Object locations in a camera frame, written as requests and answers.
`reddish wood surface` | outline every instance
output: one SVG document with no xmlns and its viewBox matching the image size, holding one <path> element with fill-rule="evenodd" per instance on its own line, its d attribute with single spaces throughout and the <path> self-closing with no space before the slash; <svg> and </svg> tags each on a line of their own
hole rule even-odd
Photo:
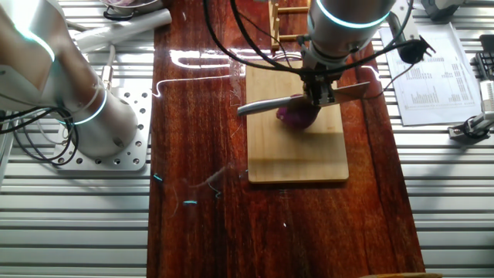
<svg viewBox="0 0 494 278">
<path fill-rule="evenodd" d="M 236 116 L 245 102 L 242 65 L 221 56 L 201 7 L 198 0 L 177 0 L 173 23 L 155 35 L 154 84 L 164 82 L 154 92 L 151 168 L 163 181 L 151 181 L 147 276 L 353 278 L 425 271 L 384 99 L 341 105 L 347 182 L 249 184 L 246 121 Z M 239 9 L 267 28 L 266 3 L 239 1 Z M 220 40 L 253 56 L 239 51 L 248 48 L 228 2 L 211 0 L 210 10 Z M 288 22 L 297 27 L 284 33 L 305 28 L 305 16 L 289 16 L 282 29 Z M 269 49 L 268 37 L 249 31 Z M 364 80 L 379 92 L 369 69 L 349 70 L 340 82 Z"/>
</svg>

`white cylinder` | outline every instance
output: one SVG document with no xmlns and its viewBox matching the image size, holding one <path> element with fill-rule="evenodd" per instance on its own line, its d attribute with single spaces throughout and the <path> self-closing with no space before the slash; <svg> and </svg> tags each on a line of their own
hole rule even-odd
<svg viewBox="0 0 494 278">
<path fill-rule="evenodd" d="M 170 12 L 162 10 L 141 15 L 129 22 L 118 22 L 107 27 L 91 29 L 74 36 L 82 53 L 88 53 L 109 44 L 122 42 L 130 37 L 171 23 Z"/>
</svg>

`bamboo cutting board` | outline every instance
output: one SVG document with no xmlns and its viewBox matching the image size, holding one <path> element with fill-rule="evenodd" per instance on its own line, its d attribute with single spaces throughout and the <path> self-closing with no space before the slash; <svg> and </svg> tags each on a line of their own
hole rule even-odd
<svg viewBox="0 0 494 278">
<path fill-rule="evenodd" d="M 301 67 L 301 62 L 292 62 Z M 302 93 L 293 73 L 247 66 L 247 103 Z M 347 152 L 340 105 L 324 107 L 304 131 L 276 118 L 276 110 L 247 116 L 249 180 L 252 183 L 346 181 Z"/>
</svg>

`metal mounting plate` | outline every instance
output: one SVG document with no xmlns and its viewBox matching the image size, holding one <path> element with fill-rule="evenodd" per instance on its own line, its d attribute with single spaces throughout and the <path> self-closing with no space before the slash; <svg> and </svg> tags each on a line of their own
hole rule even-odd
<svg viewBox="0 0 494 278">
<path fill-rule="evenodd" d="M 107 158 L 88 158 L 80 152 L 70 163 L 63 166 L 56 166 L 58 171 L 139 171 L 146 165 L 147 146 L 149 143 L 149 130 L 151 126 L 152 93 L 150 89 L 142 91 L 127 91 L 125 88 L 113 88 L 112 93 L 130 104 L 137 116 L 140 128 L 137 129 L 135 138 L 119 154 Z M 65 127 L 60 124 L 58 141 L 63 140 Z M 56 145 L 55 153 L 63 150 L 64 146 Z M 71 145 L 61 158 L 66 160 L 72 154 Z"/>
</svg>

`bolt hole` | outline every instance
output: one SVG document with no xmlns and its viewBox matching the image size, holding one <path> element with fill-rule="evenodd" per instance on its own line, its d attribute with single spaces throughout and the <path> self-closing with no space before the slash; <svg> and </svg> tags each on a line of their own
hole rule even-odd
<svg viewBox="0 0 494 278">
<path fill-rule="evenodd" d="M 113 142 L 115 143 L 116 146 L 118 147 L 124 147 L 124 142 L 122 141 L 122 139 L 118 138 L 118 137 L 114 137 L 113 138 Z"/>
</svg>

